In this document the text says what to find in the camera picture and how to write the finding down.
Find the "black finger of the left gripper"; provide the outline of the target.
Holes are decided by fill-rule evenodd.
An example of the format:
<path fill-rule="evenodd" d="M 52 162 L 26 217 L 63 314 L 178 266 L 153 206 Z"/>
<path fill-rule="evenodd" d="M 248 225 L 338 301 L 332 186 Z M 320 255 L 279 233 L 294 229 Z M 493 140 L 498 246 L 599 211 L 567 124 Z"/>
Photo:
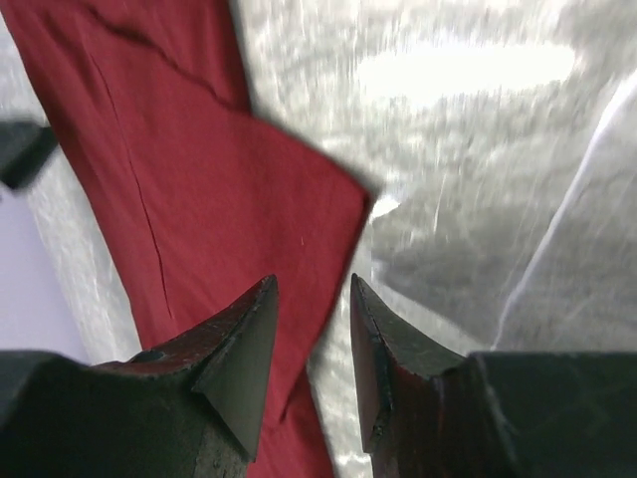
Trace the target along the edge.
<path fill-rule="evenodd" d="M 1 120 L 1 182 L 9 189 L 30 186 L 58 147 L 53 129 L 33 120 Z"/>

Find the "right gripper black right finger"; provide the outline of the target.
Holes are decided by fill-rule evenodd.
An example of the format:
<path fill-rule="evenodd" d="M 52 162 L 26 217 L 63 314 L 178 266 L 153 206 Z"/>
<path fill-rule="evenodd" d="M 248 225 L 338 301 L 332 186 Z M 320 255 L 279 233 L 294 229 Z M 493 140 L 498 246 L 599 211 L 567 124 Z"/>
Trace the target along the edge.
<path fill-rule="evenodd" d="M 350 331 L 362 448 L 377 477 L 632 477 L 632 353 L 460 356 L 360 277 Z"/>

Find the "dark red t shirt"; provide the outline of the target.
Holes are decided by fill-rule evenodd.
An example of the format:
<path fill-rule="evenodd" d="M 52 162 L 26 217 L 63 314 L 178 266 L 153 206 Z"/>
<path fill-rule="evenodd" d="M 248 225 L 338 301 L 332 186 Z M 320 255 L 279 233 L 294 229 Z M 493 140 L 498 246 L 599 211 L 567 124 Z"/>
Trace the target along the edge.
<path fill-rule="evenodd" d="M 306 371 L 366 218 L 367 191 L 256 118 L 226 1 L 5 1 L 29 80 L 81 183 L 140 342 L 279 284 L 252 477 L 329 477 Z"/>

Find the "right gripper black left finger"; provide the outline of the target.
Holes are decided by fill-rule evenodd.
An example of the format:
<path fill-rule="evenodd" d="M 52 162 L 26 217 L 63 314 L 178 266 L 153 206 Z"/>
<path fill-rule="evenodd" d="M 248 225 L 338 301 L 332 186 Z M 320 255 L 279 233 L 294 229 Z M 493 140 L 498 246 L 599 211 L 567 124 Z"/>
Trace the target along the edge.
<path fill-rule="evenodd" d="M 278 283 L 126 362 L 1 355 L 5 477 L 243 477 L 257 456 Z"/>

